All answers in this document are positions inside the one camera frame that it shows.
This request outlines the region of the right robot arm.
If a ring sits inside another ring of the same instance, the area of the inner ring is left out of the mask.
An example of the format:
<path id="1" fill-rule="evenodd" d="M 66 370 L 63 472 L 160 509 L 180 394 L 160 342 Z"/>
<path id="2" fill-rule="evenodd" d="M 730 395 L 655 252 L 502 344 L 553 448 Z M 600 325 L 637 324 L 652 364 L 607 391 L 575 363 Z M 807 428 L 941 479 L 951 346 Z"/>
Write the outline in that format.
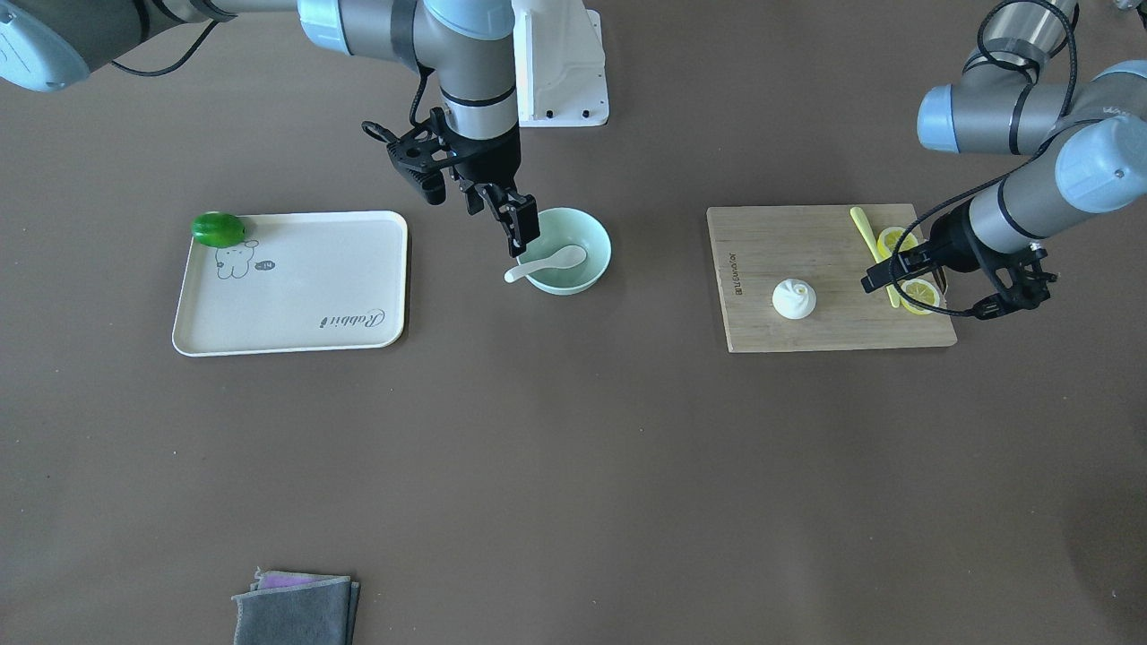
<path id="1" fill-rule="evenodd" d="M 398 174 L 431 205 L 448 181 L 467 212 L 490 211 L 512 257 L 540 236 L 533 196 L 518 191 L 521 129 L 508 1 L 3 1 L 3 80 L 32 91 L 68 90 L 159 36 L 201 26 L 202 37 L 240 33 L 286 48 L 304 42 L 340 55 L 384 61 L 418 73 L 409 130 L 366 121 Z"/>

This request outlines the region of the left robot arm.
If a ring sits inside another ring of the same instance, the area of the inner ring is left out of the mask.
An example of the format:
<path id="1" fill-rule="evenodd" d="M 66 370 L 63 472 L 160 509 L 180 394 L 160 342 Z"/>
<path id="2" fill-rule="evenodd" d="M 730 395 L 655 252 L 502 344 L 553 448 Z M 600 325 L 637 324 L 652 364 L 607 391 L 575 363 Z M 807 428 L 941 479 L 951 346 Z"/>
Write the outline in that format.
<path id="1" fill-rule="evenodd" d="M 1045 238 L 1121 210 L 1146 192 L 1144 61 L 1115 64 L 1079 84 L 1040 76 L 1074 50 L 1074 1 L 1004 1 L 980 25 L 957 84 L 938 86 L 918 110 L 916 132 L 935 151 L 1009 151 L 1015 170 L 926 213 L 923 244 L 877 261 L 865 292 L 905 288 L 941 269 L 984 272 L 993 293 L 970 314 L 991 319 L 1050 298 L 1056 275 L 1041 266 Z"/>

